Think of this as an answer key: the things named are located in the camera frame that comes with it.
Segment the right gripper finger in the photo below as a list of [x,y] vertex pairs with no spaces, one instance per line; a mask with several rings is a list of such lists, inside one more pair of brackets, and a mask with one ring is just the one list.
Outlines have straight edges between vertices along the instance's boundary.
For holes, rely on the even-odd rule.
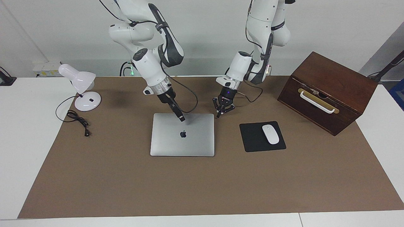
[[184,122],[186,120],[180,106],[176,102],[173,102],[173,112],[180,122]]
[[176,115],[176,117],[181,121],[181,110],[175,103],[169,103],[170,109]]

